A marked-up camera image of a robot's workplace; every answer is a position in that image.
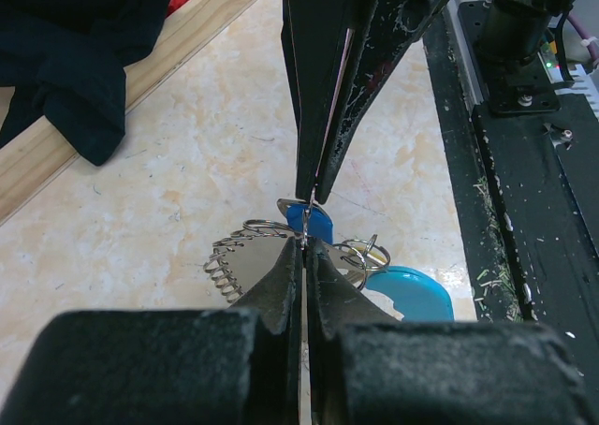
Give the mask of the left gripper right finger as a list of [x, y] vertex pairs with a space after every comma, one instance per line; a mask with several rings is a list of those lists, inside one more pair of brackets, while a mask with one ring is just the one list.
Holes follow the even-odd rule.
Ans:
[[530, 323], [404, 322], [307, 283], [319, 424], [593, 424], [566, 347]]

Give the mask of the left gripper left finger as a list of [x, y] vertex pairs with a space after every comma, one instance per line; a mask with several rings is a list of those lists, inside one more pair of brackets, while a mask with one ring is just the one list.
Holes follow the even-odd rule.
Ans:
[[289, 239], [234, 307], [85, 310], [38, 334], [5, 424], [296, 424], [302, 255]]

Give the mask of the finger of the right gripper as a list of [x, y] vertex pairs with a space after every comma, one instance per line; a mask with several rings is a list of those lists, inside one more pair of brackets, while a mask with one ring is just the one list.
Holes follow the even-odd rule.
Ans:
[[420, 40], [449, 0], [361, 0], [357, 28], [316, 179], [323, 204], [341, 169], [352, 138], [408, 48]]
[[295, 196], [317, 184], [354, 0], [283, 0], [282, 45], [298, 130]]

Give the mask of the blue key tag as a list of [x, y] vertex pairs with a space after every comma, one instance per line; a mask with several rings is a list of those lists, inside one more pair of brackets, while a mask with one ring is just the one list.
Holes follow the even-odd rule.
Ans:
[[304, 201], [285, 198], [279, 198], [276, 204], [289, 227], [302, 233], [304, 217], [307, 217], [307, 234], [333, 244], [333, 222], [319, 205], [310, 206]]

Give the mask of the yellow key tag with key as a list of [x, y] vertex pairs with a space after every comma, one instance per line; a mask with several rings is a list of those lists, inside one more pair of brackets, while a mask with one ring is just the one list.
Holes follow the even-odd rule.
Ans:
[[369, 251], [359, 248], [360, 253], [372, 265], [385, 266], [390, 262], [390, 255], [384, 247], [375, 246]]

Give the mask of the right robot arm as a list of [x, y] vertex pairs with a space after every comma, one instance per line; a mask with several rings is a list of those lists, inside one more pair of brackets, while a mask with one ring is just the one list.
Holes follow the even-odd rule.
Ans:
[[[285, 68], [298, 130], [296, 197], [325, 203], [358, 125], [408, 48], [450, 0], [283, 0]], [[491, 0], [475, 54], [498, 66], [497, 105], [549, 89], [517, 85], [552, 18], [575, 0]]]

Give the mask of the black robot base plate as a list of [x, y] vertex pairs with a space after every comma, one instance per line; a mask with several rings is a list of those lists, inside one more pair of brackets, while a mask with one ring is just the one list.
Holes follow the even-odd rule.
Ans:
[[598, 123], [579, 94], [537, 114], [500, 116], [472, 102], [458, 29], [479, 27], [482, 10], [452, 8], [424, 36], [475, 314], [551, 327], [596, 393], [598, 209], [581, 201], [598, 187]]

